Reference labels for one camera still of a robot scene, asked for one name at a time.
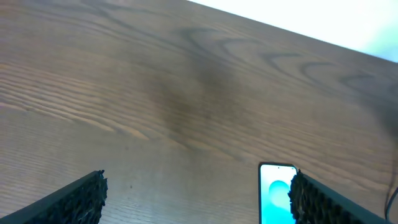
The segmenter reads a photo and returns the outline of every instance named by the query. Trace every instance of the wood grain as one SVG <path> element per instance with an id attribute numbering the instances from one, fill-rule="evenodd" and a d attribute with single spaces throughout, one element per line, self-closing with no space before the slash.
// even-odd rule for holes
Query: wood grain
<path id="1" fill-rule="evenodd" d="M 1 17 L 0 217 L 98 169 L 101 223 L 257 223 L 260 161 L 380 216 L 397 187 L 395 63 L 178 0 Z"/>

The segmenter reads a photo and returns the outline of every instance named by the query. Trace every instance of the black textured object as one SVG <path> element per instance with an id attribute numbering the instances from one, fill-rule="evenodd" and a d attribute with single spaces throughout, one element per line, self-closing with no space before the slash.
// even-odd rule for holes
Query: black textured object
<path id="1" fill-rule="evenodd" d="M 107 180 L 94 171 L 2 219 L 1 224 L 97 224 L 105 206 Z"/>
<path id="2" fill-rule="evenodd" d="M 348 200 L 301 170 L 290 186 L 290 209 L 299 224 L 379 224 L 390 223 Z"/>

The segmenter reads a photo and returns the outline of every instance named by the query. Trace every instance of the blue phone screen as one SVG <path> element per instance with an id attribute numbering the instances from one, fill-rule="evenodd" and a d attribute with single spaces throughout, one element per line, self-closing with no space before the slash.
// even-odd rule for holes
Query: blue phone screen
<path id="1" fill-rule="evenodd" d="M 296 173 L 292 166 L 260 166 L 261 224 L 295 223 L 287 193 Z"/>

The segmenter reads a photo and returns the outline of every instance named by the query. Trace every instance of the smartphone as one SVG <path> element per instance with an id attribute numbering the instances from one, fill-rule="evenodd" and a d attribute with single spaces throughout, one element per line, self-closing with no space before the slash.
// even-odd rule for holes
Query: smartphone
<path id="1" fill-rule="evenodd" d="M 290 212 L 290 191 L 297 169 L 292 164 L 262 162 L 259 164 L 260 224 L 294 224 Z"/>

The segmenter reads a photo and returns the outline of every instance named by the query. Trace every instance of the wooden table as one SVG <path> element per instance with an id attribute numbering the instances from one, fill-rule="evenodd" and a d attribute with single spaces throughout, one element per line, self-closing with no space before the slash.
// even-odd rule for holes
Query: wooden table
<path id="1" fill-rule="evenodd" d="M 100 169 L 101 223 L 257 223 L 260 161 L 380 216 L 397 187 L 396 63 L 182 0 L 1 17 L 0 217 Z"/>

